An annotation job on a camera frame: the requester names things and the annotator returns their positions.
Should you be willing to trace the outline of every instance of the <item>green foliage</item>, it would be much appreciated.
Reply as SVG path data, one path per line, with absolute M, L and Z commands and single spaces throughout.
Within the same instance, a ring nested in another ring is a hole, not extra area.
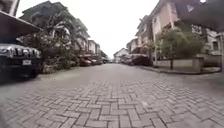
M 194 57 L 203 47 L 203 39 L 197 34 L 180 29 L 164 30 L 157 38 L 162 42 L 160 49 L 166 58 Z
M 86 39 L 80 35 L 83 29 L 67 10 L 59 10 L 51 15 L 33 15 L 30 22 L 43 31 L 21 39 L 26 45 L 42 52 L 46 67 L 53 66 L 55 70 L 61 70 L 78 64 L 77 50 L 81 50 L 81 46 L 77 39 Z

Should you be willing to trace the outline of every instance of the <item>car headlight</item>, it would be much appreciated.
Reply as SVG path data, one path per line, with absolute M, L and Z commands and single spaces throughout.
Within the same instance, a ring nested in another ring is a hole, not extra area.
M 0 48 L 0 55 L 7 56 L 7 57 L 13 57 L 12 48 Z
M 8 49 L 5 49 L 5 48 L 0 48 L 0 54 L 7 54 L 9 52 Z
M 36 55 L 37 55 L 37 58 L 41 58 L 41 52 L 36 50 Z

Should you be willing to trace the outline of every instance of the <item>curb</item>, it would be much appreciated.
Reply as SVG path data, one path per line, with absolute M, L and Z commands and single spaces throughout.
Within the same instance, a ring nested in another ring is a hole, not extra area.
M 152 72 L 157 72 L 157 73 L 176 74 L 176 75 L 203 75 L 203 74 L 214 74 L 214 73 L 219 72 L 219 71 L 213 71 L 213 72 L 208 72 L 207 71 L 207 72 L 198 73 L 198 72 L 164 71 L 164 70 L 159 70 L 159 68 L 155 69 L 155 68 L 141 67 L 141 66 L 138 66 L 138 68 L 148 70 L 148 71 L 152 71 Z

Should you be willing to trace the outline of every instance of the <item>sky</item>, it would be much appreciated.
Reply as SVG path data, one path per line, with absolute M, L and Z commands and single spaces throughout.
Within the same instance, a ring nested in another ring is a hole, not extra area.
M 22 11 L 46 0 L 21 0 Z M 88 28 L 91 39 L 109 56 L 125 48 L 137 32 L 140 18 L 149 15 L 158 0 L 50 0 L 67 6 Z

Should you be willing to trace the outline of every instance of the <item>brick paving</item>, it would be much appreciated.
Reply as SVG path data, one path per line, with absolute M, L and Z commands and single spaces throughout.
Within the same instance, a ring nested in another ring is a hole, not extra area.
M 0 86 L 10 128 L 224 128 L 224 88 L 204 76 L 108 64 Z

